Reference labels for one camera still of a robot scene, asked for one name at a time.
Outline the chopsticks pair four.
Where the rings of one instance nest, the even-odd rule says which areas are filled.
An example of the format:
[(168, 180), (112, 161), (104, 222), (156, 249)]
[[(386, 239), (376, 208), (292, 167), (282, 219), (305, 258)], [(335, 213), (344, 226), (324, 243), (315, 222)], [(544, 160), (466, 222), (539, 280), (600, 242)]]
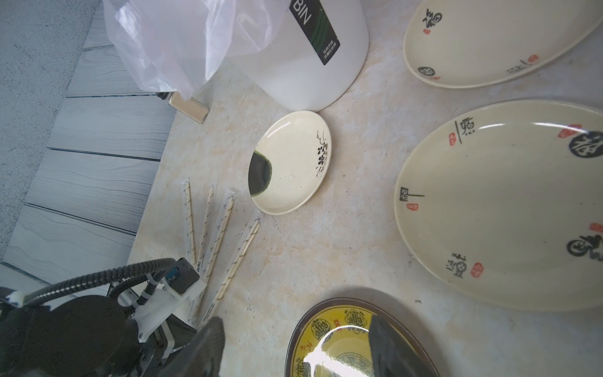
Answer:
[(256, 237), (256, 235), (261, 227), (261, 221), (262, 221), (262, 216), (255, 215), (248, 222), (247, 227), (246, 227), (244, 233), (242, 234), (242, 238), (238, 244), (238, 247), (237, 247), (234, 255), (231, 258), (229, 266), (226, 269), (224, 278), (222, 279), (222, 282), (221, 282), (220, 286), (218, 287), (218, 290), (217, 290), (215, 296), (210, 301), (210, 305), (208, 306), (207, 310), (204, 312), (204, 315), (202, 315), (202, 317), (200, 319), (199, 328), (202, 328), (203, 326), (205, 326), (206, 323), (213, 317), (213, 315), (215, 315), (215, 311), (218, 308), (219, 303), (221, 302), (221, 300), (223, 300), (225, 293), (228, 290), (228, 287), (232, 283), (232, 280), (233, 280), (237, 270), (239, 269), (241, 263), (243, 262), (244, 256), (247, 254), (247, 251), (248, 251), (252, 241)]

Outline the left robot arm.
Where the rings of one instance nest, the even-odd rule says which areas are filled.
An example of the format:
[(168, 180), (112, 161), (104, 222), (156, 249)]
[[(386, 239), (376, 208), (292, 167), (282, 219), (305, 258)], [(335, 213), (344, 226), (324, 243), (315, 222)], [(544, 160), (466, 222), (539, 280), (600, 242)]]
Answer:
[(174, 259), (155, 259), (25, 293), (1, 289), (1, 374), (155, 376), (161, 342), (146, 345), (133, 315)]

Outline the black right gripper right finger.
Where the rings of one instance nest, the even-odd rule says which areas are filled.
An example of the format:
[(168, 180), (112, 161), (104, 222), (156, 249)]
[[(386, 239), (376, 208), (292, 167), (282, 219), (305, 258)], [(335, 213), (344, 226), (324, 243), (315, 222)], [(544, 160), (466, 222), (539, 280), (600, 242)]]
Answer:
[(372, 317), (368, 339), (374, 376), (437, 376), (386, 319)]

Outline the chopsticks pair one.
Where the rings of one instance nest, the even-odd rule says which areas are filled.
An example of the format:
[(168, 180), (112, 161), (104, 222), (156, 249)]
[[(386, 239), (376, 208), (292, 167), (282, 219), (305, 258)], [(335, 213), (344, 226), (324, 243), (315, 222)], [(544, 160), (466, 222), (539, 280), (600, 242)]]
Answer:
[(182, 195), (183, 195), (183, 207), (185, 216), (185, 239), (187, 247), (187, 255), (193, 266), (196, 265), (196, 242), (194, 235), (194, 223), (193, 223), (193, 206), (192, 196), (190, 189), (190, 182), (188, 179), (184, 180), (182, 184)]

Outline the chopsticks pair three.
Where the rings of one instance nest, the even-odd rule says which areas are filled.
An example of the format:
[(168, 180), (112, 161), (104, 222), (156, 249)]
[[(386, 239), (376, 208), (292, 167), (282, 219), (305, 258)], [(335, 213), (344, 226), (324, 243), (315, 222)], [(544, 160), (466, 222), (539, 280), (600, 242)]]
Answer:
[(209, 228), (209, 234), (207, 237), (207, 243), (204, 252), (204, 262), (201, 268), (201, 272), (199, 273), (205, 283), (209, 283), (210, 279), (213, 276), (215, 264), (217, 262), (218, 254), (220, 252), (221, 245), (223, 243), (226, 230), (229, 225), (229, 220), (231, 217), (232, 210), (234, 208), (235, 201), (236, 193), (232, 190), (226, 191), (220, 207), (215, 212), (215, 214), (217, 215), (216, 224), (212, 229)]

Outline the chopsticks pair two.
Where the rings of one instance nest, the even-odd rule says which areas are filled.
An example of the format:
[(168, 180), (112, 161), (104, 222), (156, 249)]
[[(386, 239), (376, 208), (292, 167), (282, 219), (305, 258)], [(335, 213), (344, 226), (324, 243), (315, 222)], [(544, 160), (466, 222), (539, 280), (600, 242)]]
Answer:
[(207, 200), (206, 200), (205, 212), (204, 212), (204, 221), (203, 221), (203, 226), (202, 226), (202, 234), (201, 234), (201, 238), (200, 238), (200, 242), (199, 242), (199, 247), (197, 250), (196, 270), (198, 273), (201, 272), (201, 268), (202, 268), (202, 265), (204, 262), (204, 252), (205, 252), (205, 246), (207, 243), (207, 237), (209, 234), (209, 223), (210, 223), (210, 217), (211, 217), (211, 212), (212, 212), (212, 208), (213, 208), (214, 196), (215, 196), (215, 185), (211, 185), (209, 187), (208, 193), (207, 193)]

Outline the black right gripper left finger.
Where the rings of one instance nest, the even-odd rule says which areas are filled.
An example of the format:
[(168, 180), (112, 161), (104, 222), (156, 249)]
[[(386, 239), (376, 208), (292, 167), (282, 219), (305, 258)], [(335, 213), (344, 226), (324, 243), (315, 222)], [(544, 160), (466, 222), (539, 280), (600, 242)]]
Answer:
[(225, 348), (225, 330), (220, 317), (212, 317), (160, 376), (219, 376)]

